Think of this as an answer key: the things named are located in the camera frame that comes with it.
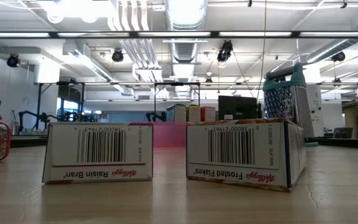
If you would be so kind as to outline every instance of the ceiling light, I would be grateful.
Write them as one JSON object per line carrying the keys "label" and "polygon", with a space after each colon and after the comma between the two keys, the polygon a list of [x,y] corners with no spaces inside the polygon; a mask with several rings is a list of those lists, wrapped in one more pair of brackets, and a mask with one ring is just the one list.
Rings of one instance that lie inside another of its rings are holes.
{"label": "ceiling light", "polygon": [[108,102],[109,100],[85,100],[87,102]]}
{"label": "ceiling light", "polygon": [[46,32],[0,32],[0,38],[50,37]]}
{"label": "ceiling light", "polygon": [[107,83],[94,82],[94,83],[85,83],[85,85],[110,85],[110,83],[109,82],[107,82]]}
{"label": "ceiling light", "polygon": [[358,32],[301,32],[300,37],[358,37]]}
{"label": "ceiling light", "polygon": [[138,82],[138,83],[127,83],[127,82],[122,82],[122,83],[118,83],[120,85],[154,85],[154,83],[152,82]]}
{"label": "ceiling light", "polygon": [[176,44],[176,43],[179,43],[179,44],[197,44],[197,43],[208,43],[208,40],[175,40],[175,39],[172,39],[172,40],[162,40],[162,42],[164,44]]}
{"label": "ceiling light", "polygon": [[210,32],[181,32],[181,31],[171,31],[171,32],[139,32],[139,37],[209,37]]}
{"label": "ceiling light", "polygon": [[237,83],[229,83],[229,82],[220,82],[220,83],[208,83],[208,82],[203,82],[200,83],[200,85],[236,85]]}
{"label": "ceiling light", "polygon": [[59,32],[59,37],[129,37],[127,32]]}
{"label": "ceiling light", "polygon": [[289,37],[292,32],[220,32],[220,37]]}

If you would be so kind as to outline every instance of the raisin bran box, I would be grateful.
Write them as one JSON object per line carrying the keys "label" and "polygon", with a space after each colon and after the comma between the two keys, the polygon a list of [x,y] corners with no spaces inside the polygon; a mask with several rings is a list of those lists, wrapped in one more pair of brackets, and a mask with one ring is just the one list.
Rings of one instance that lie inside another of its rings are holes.
{"label": "raisin bran box", "polygon": [[191,180],[290,192],[305,164],[303,129],[285,118],[187,125]]}
{"label": "raisin bran box", "polygon": [[152,123],[51,123],[42,182],[152,180]]}

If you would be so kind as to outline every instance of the teal grater handle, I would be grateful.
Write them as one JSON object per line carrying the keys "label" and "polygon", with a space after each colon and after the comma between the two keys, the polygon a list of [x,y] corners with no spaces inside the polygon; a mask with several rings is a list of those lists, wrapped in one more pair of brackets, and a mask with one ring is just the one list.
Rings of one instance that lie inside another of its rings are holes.
{"label": "teal grater handle", "polygon": [[318,142],[307,142],[305,143],[306,147],[318,147]]}
{"label": "teal grater handle", "polygon": [[[292,75],[290,81],[276,81],[277,78]],[[306,87],[305,76],[303,75],[303,66],[301,63],[296,63],[290,68],[279,70],[277,72],[268,72],[264,83],[263,91],[272,90],[276,88],[288,86],[303,86]]]}

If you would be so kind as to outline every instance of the box grater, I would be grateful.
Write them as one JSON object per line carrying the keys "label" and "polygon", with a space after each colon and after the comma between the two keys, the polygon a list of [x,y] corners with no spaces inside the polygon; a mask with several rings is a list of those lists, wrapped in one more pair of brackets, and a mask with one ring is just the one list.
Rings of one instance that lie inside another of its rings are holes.
{"label": "box grater", "polygon": [[306,82],[300,63],[277,72],[268,72],[264,83],[265,118],[286,118],[303,128],[306,138],[313,138]]}

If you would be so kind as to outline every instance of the table surface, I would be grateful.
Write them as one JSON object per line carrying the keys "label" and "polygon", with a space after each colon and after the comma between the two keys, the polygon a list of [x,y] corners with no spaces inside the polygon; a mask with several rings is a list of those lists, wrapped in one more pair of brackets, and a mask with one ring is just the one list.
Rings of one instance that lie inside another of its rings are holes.
{"label": "table surface", "polygon": [[309,149],[292,193],[187,180],[184,149],[155,149],[150,182],[41,184],[45,147],[0,162],[0,223],[358,223],[358,149]]}

